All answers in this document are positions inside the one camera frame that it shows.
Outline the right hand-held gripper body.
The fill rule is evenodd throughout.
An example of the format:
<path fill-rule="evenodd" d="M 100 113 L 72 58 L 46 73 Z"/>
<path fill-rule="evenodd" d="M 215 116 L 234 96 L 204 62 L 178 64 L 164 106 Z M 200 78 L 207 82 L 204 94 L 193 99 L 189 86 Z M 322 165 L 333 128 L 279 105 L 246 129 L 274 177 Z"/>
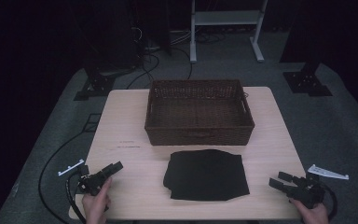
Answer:
<path fill-rule="evenodd" d="M 301 201 L 307 208 L 311 209 L 317 203 L 322 203 L 324 194 L 328 192 L 333 202 L 333 208 L 337 209 L 335 192 L 320 180 L 320 176 L 341 180 L 349 179 L 348 175 L 338 174 L 312 164 L 307 171 L 306 177 L 298 177 L 296 186 L 286 192 L 287 197 Z"/>

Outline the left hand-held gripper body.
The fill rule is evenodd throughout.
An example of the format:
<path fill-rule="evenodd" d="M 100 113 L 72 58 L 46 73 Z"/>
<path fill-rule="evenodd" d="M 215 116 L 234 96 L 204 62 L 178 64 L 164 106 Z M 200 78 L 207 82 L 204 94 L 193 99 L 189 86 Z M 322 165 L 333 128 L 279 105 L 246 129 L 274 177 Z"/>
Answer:
<path fill-rule="evenodd" d="M 79 180 L 79 188 L 81 192 L 88 193 L 92 196 L 96 196 L 105 181 L 108 178 L 108 168 L 105 167 L 101 171 L 99 171 L 96 174 L 91 175 L 89 173 L 89 168 L 87 165 L 84 165 L 83 160 L 79 160 L 74 165 L 69 165 L 64 171 L 59 171 L 58 176 L 65 175 L 69 173 L 70 171 L 77 169 L 80 174 L 80 180 Z"/>

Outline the person's left hand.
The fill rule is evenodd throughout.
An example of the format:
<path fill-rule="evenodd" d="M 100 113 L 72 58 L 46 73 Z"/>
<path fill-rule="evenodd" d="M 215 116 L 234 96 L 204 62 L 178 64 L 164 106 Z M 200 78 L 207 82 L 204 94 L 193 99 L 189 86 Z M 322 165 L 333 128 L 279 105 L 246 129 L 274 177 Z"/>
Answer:
<path fill-rule="evenodd" d="M 96 196 L 85 194 L 82 199 L 83 208 L 86 216 L 86 224 L 105 224 L 105 208 L 110 206 L 111 200 L 107 195 L 110 190 L 112 178 L 109 177 L 103 184 L 100 192 Z"/>

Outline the person's right hand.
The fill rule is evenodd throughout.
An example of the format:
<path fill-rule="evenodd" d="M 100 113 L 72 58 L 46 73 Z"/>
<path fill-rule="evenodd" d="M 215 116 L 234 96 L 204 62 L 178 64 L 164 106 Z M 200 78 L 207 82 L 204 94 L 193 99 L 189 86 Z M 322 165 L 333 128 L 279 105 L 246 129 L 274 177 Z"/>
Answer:
<path fill-rule="evenodd" d="M 289 202 L 295 206 L 305 224 L 329 224 L 327 209 L 322 203 L 317 203 L 309 209 L 301 201 L 293 198 L 290 198 Z"/>

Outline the black cloth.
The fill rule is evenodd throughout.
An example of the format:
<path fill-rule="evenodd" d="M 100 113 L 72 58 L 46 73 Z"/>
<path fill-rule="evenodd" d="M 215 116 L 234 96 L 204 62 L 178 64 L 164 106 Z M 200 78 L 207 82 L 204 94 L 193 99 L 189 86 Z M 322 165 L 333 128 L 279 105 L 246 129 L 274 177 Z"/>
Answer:
<path fill-rule="evenodd" d="M 175 200 L 216 202 L 250 194 L 242 156 L 217 149 L 174 152 L 163 186 Z"/>

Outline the black stand base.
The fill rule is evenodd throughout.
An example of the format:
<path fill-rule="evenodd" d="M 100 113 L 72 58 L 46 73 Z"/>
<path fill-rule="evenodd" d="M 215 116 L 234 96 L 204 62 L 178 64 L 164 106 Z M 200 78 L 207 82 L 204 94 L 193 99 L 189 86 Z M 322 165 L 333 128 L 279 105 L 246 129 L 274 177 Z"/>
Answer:
<path fill-rule="evenodd" d="M 103 74 L 97 68 L 86 67 L 87 79 L 83 88 L 76 93 L 75 101 L 86 101 L 90 97 L 107 96 L 113 89 L 118 77 L 124 76 L 124 71 Z"/>
<path fill-rule="evenodd" d="M 306 62 L 300 71 L 283 73 L 292 93 L 306 93 L 311 97 L 332 96 L 316 76 L 319 65 L 319 62 Z"/>

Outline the brown wicker basket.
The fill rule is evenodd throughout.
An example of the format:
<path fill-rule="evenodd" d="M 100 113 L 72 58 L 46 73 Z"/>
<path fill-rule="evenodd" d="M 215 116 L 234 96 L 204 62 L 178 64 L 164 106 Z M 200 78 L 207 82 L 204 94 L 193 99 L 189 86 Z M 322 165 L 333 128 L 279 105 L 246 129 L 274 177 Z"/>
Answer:
<path fill-rule="evenodd" d="M 254 127 L 237 79 L 158 80 L 149 90 L 145 131 L 154 146 L 245 146 Z"/>

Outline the white metal stand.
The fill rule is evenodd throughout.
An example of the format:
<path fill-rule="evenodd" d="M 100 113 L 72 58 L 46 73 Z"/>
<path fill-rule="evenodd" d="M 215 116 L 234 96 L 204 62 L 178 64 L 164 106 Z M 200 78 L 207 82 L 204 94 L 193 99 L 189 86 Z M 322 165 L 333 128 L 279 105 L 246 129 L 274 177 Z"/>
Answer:
<path fill-rule="evenodd" d="M 190 44 L 189 60 L 192 63 L 197 61 L 196 28 L 198 26 L 217 26 L 217 25 L 254 25 L 255 33 L 249 37 L 255 58 L 259 63 L 265 61 L 258 39 L 261 32 L 269 0 L 262 0 L 262 5 L 258 10 L 240 11 L 197 11 L 196 0 L 191 4 L 190 21 Z"/>

